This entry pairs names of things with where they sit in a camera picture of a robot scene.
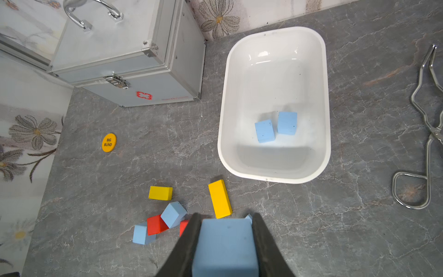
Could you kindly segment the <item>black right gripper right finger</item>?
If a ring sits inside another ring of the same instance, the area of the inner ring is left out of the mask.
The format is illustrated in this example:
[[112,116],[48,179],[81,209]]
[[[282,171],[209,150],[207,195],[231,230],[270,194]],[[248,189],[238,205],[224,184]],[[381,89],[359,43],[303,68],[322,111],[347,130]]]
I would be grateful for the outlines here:
[[270,232],[263,217],[258,213],[252,216],[252,230],[258,258],[260,277],[294,277],[294,273]]

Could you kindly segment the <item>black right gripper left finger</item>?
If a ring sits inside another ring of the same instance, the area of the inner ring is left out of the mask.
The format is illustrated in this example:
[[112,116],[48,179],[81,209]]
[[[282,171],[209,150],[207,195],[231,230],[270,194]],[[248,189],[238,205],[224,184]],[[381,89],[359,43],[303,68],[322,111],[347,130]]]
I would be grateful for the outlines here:
[[156,277],[191,277],[202,218],[194,213]]

